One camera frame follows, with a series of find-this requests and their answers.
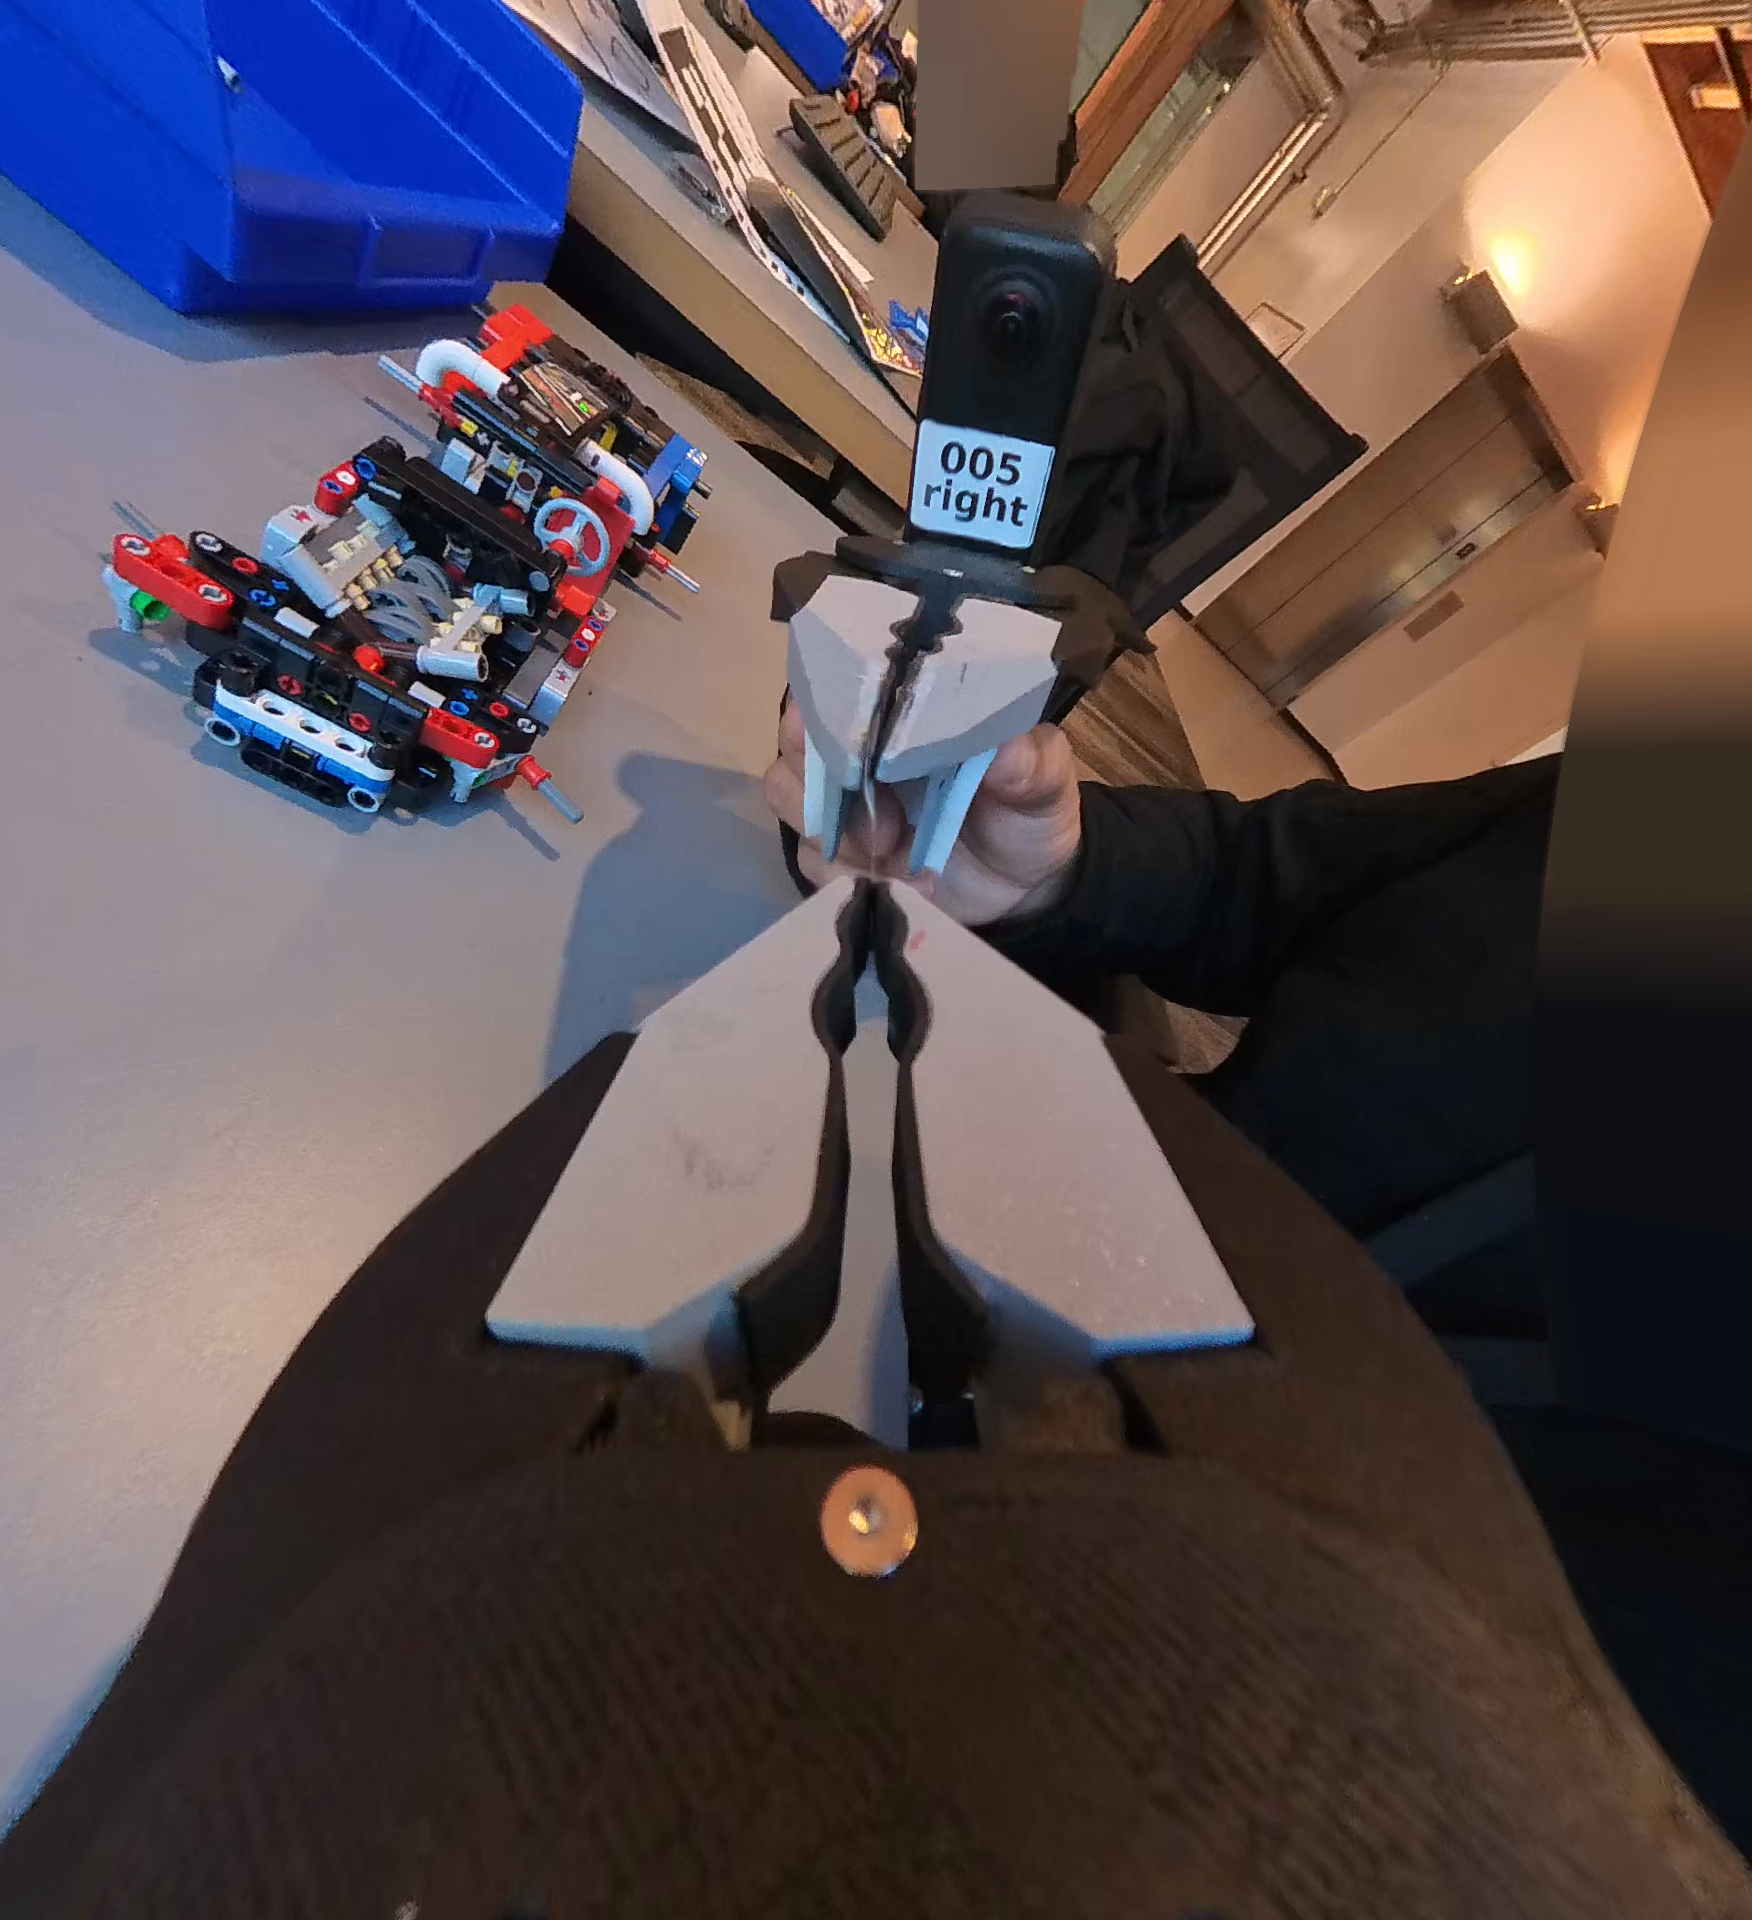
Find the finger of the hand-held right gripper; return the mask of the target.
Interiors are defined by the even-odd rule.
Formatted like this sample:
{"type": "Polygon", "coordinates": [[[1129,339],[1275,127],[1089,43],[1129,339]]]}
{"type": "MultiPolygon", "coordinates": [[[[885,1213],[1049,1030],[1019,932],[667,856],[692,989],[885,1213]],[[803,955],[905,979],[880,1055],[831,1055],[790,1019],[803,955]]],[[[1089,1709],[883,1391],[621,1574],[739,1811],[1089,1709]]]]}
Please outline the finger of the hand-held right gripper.
{"type": "Polygon", "coordinates": [[[1055,687],[1055,613],[966,597],[956,630],[900,672],[873,782],[905,804],[907,875],[942,875],[1002,744],[1038,726],[1055,687]]]}
{"type": "Polygon", "coordinates": [[[808,841],[840,841],[851,798],[873,791],[896,627],[915,613],[912,590],[821,584],[790,621],[790,688],[807,734],[801,832],[808,841]]]}

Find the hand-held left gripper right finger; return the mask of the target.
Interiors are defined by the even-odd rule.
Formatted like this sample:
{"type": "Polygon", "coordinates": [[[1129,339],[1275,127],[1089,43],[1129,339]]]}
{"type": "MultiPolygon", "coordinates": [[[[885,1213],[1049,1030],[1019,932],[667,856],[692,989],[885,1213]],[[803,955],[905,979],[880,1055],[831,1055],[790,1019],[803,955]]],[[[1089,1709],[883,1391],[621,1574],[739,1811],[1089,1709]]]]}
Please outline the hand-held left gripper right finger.
{"type": "Polygon", "coordinates": [[[912,1383],[1245,1348],[1252,1314],[1107,1037],[908,890],[869,886],[869,960],[912,1383]]]}

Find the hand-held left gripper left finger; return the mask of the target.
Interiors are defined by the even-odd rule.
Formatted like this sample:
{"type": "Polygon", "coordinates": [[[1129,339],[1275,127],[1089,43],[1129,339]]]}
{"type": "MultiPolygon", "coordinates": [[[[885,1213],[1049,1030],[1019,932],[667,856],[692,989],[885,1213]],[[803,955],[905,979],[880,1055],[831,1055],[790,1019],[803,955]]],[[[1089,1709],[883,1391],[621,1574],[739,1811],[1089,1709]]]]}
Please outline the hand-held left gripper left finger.
{"type": "Polygon", "coordinates": [[[768,1403],[840,1300],[842,1054],[868,885],[835,883],[627,1037],[486,1327],[768,1403]]]}

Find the toy brick car chassis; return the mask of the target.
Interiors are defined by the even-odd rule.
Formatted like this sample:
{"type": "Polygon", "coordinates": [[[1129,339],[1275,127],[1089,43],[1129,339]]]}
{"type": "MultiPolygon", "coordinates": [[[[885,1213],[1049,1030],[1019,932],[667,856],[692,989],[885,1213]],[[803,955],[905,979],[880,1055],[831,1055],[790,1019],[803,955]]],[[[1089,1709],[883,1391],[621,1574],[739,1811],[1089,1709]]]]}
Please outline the toy brick car chassis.
{"type": "Polygon", "coordinates": [[[379,815],[529,787],[579,824],[540,747],[610,592],[697,590],[706,452],[523,303],[379,368],[429,412],[429,448],[368,444],[252,552],[118,531],[116,623],[176,630],[200,730],[304,798],[379,815]]]}

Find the person's right forearm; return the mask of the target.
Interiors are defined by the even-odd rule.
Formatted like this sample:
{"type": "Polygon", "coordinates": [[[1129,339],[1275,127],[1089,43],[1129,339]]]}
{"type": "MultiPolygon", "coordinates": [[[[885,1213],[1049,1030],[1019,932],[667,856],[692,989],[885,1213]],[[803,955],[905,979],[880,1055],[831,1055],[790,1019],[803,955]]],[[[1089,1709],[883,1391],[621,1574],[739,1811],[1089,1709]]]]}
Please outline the person's right forearm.
{"type": "Polygon", "coordinates": [[[1245,1016],[1309,939],[1408,885],[1451,883],[1516,830],[1547,832],[1560,754],[1468,780],[1312,782],[1242,801],[1212,790],[1081,787],[1081,848],[1055,899],[983,939],[1049,979],[1133,976],[1245,1016]]]}

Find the grey office desk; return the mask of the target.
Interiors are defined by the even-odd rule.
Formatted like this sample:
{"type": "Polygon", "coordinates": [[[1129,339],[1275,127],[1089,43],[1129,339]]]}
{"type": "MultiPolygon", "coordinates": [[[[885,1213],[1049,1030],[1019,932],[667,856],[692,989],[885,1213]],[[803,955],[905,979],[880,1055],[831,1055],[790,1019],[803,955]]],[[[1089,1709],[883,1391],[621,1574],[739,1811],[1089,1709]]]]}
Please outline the grey office desk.
{"type": "MultiPolygon", "coordinates": [[[[575,232],[623,263],[623,275],[647,288],[709,349],[753,378],[807,428],[831,444],[891,503],[908,486],[916,388],[891,390],[832,324],[785,290],[732,231],[720,229],[678,175],[692,153],[583,57],[575,5],[518,5],[524,21],[547,22],[554,44],[583,83],[568,217],[559,267],[575,259],[575,232]]],[[[780,55],[737,46],[706,5],[682,13],[706,37],[726,71],[772,170],[829,229],[864,272],[864,295],[880,316],[890,302],[934,302],[937,240],[912,209],[896,210],[888,237],[874,240],[821,186],[795,148],[790,127],[791,76],[780,55]]]]}

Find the person's right hand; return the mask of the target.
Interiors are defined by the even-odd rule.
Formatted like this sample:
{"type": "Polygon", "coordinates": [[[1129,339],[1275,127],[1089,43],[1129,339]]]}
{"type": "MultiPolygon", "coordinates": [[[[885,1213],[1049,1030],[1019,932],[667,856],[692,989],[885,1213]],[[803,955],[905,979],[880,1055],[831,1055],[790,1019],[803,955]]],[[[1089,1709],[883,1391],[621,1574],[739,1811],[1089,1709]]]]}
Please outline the person's right hand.
{"type": "MultiPolygon", "coordinates": [[[[853,798],[837,856],[801,835],[807,733],[791,701],[780,710],[776,758],[764,775],[768,809],[785,832],[786,870],[798,895],[814,895],[835,878],[863,878],[859,801],[853,798]]],[[[1055,726],[1002,744],[972,801],[953,856],[942,875],[907,875],[912,826],[905,804],[885,791],[894,832],[888,878],[937,899],[953,921],[984,929],[1041,912],[1063,890],[1081,850],[1081,776],[1065,734],[1055,726]]]]}

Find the black keyboard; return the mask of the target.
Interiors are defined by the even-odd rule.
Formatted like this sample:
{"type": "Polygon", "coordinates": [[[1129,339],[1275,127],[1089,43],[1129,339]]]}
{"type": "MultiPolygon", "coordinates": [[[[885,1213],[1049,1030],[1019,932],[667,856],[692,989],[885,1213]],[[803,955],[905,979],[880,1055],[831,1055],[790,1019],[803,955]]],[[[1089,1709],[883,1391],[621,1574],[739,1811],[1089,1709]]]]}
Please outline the black keyboard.
{"type": "Polygon", "coordinates": [[[796,95],[790,127],[808,170],[874,240],[890,237],[894,217],[919,217],[919,199],[880,146],[835,93],[796,95]]]}

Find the black office chair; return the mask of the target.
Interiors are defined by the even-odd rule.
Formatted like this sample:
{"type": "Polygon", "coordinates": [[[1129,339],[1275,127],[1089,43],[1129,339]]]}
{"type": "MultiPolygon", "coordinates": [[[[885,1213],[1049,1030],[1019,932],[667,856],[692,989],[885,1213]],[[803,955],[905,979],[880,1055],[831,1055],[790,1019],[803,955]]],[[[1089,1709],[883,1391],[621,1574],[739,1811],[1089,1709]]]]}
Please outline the black office chair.
{"type": "Polygon", "coordinates": [[[1178,235],[1119,279],[1043,507],[1043,559],[1145,624],[1352,468],[1346,432],[1250,330],[1178,235]]]}

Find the metal lift door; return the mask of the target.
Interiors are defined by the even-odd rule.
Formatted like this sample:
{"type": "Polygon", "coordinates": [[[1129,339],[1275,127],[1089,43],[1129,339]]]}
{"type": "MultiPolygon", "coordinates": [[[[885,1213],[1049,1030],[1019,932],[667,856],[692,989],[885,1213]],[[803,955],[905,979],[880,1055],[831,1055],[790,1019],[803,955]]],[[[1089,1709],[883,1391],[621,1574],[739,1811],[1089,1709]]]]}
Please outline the metal lift door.
{"type": "Polygon", "coordinates": [[[1194,621],[1272,709],[1346,744],[1584,590],[1595,506],[1504,345],[1194,621]]]}

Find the person's dark trousers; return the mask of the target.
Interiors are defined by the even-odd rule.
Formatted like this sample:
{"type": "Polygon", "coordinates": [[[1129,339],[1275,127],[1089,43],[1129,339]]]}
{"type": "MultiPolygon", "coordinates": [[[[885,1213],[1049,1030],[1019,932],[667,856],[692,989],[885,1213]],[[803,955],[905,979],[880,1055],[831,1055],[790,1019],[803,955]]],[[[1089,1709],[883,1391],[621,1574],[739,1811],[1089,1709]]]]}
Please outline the person's dark trousers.
{"type": "Polygon", "coordinates": [[[1149,979],[1248,1033],[1194,1080],[1204,1213],[1266,1348],[1116,1366],[1142,1446],[1212,1458],[1421,1554],[1506,1631],[1575,1601],[1656,1745],[1752,1867],[1752,1452],[1550,1391],[1462,1414],[1451,1341],[1547,1348],[1533,1183],[1478,1202],[1533,1147],[1533,983],[1260,989],[1149,979]]]}

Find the blue plastic bin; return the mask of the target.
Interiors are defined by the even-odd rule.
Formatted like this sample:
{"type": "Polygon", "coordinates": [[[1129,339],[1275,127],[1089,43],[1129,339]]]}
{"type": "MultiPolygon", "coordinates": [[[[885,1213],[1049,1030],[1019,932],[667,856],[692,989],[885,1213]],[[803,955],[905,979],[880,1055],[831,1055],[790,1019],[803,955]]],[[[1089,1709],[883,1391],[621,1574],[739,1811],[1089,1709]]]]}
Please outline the blue plastic bin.
{"type": "Polygon", "coordinates": [[[0,175],[188,316],[543,279],[580,117],[499,3],[0,3],[0,175]]]}

